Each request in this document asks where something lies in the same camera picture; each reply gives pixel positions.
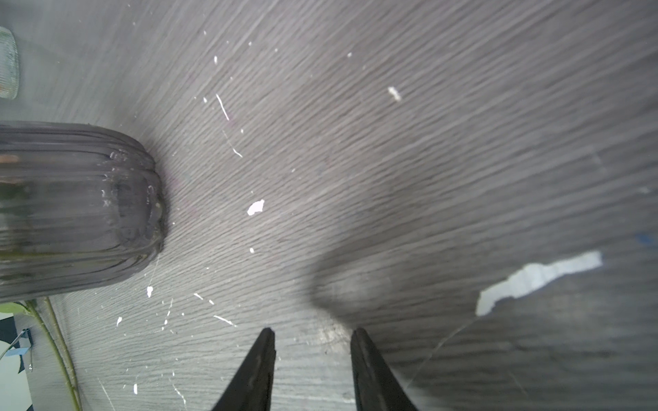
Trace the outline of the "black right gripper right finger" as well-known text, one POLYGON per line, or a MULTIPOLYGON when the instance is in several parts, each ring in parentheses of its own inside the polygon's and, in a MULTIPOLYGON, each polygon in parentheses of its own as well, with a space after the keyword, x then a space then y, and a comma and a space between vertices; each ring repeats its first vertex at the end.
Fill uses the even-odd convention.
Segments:
POLYGON ((352 333, 351 363, 358 411, 418 411, 363 328, 352 333))

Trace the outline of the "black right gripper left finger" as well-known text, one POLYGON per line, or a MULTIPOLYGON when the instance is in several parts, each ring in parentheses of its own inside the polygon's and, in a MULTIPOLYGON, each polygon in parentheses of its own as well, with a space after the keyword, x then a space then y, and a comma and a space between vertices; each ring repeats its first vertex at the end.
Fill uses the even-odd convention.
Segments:
POLYGON ((264 328, 212 411, 269 411, 275 360, 275 333, 264 328))

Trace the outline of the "dark maroon glass vase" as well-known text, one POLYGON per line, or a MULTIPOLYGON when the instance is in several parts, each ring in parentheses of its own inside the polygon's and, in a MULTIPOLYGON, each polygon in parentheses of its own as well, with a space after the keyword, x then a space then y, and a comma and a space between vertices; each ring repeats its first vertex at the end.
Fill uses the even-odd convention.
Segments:
POLYGON ((121 282, 166 236, 154 158, 137 140, 87 124, 1 126, 1 300, 121 282))

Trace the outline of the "clear glass vase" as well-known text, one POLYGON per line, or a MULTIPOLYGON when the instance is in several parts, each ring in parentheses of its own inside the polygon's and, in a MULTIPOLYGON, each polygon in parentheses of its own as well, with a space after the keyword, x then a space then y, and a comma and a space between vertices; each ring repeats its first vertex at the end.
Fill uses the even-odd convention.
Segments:
POLYGON ((20 87, 19 53, 15 37, 9 29, 0 28, 0 80, 1 98, 15 99, 20 87))

